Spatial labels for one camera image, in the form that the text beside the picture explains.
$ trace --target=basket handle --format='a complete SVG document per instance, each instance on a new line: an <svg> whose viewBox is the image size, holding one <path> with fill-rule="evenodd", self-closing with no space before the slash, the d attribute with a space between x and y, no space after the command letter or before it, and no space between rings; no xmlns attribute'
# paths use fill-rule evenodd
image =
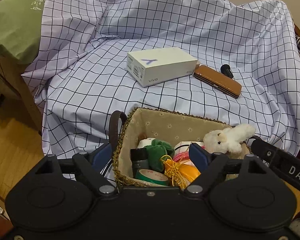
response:
<svg viewBox="0 0 300 240"><path fill-rule="evenodd" d="M112 154L114 153L118 145L119 118L122 122L121 125L123 125L127 120L127 116L124 112L116 110L111 114L109 122L109 143L111 144Z"/></svg>

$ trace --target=vivo box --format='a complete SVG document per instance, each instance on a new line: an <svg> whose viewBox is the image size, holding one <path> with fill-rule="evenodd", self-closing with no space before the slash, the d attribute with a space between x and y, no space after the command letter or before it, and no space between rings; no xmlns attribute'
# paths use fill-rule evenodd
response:
<svg viewBox="0 0 300 240"><path fill-rule="evenodd" d="M142 87L191 75L198 60L180 48L128 52L128 72Z"/></svg>

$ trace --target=silver rivet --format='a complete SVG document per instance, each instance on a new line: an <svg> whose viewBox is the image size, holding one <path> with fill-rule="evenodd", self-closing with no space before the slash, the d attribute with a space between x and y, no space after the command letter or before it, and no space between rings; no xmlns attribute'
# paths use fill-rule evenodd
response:
<svg viewBox="0 0 300 240"><path fill-rule="evenodd" d="M99 191L103 194L111 194L113 193L115 188L111 185L103 185L99 188Z"/></svg>
<svg viewBox="0 0 300 240"><path fill-rule="evenodd" d="M14 237L13 237L13 240L23 240L23 237L17 235L17 236L14 236Z"/></svg>
<svg viewBox="0 0 300 240"><path fill-rule="evenodd" d="M190 193L193 194L198 194L203 190L203 188L199 185L190 185L189 187L187 187L187 191L189 191Z"/></svg>
<svg viewBox="0 0 300 240"><path fill-rule="evenodd" d="M153 197L154 195L155 195L155 193L153 191L148 191L147 192L148 197Z"/></svg>

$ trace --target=yellow drawstring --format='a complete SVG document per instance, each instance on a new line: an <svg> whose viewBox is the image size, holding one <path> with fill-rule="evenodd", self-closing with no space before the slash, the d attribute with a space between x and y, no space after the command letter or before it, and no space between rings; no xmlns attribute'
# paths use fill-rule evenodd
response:
<svg viewBox="0 0 300 240"><path fill-rule="evenodd" d="M167 161L164 161L162 158L163 157L167 157L167 159L170 159L172 162L172 166L167 163ZM172 181L172 185L174 186L175 183L182 189L185 189L187 187L187 183L185 181L185 179L183 178L183 176L181 175L181 173L179 172L179 166L180 163L176 163L172 160L171 156L169 155L164 155L160 158L160 160L163 162L163 164L166 164L167 166L169 166L169 168L164 169L164 174L168 177L171 178Z"/></svg>

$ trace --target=green tape roll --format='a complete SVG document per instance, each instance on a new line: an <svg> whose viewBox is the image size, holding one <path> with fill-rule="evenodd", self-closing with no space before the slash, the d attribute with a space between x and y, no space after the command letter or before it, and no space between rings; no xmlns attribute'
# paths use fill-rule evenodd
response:
<svg viewBox="0 0 300 240"><path fill-rule="evenodd" d="M147 169L139 169L136 173L136 179L144 180L147 182L168 186L169 185L169 179L167 176L157 172L157 171L151 171Z"/></svg>

